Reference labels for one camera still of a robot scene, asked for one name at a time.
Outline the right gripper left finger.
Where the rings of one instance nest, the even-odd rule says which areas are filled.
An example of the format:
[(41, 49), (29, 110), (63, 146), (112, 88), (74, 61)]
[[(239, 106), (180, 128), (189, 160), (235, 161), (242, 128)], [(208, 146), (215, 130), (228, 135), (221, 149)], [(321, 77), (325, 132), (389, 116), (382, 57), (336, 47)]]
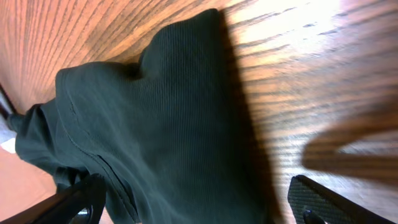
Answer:
[(105, 201), (104, 178), (93, 174), (1, 224), (98, 224)]

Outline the black polo shirt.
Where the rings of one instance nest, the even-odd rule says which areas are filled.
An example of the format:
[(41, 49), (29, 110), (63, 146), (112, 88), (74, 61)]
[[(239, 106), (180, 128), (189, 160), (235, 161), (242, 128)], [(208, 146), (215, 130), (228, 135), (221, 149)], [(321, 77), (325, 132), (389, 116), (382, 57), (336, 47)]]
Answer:
[(8, 117), (16, 153), (59, 187), (100, 174), (115, 223), (269, 223), (223, 57), (220, 13), (162, 28), (138, 63), (57, 73)]

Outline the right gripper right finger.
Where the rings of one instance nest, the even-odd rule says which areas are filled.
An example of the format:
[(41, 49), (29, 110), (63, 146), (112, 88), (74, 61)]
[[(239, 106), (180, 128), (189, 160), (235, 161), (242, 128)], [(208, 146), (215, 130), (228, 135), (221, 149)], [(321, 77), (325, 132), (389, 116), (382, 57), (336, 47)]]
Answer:
[(394, 224), (304, 175), (292, 177), (287, 199), (301, 224)]

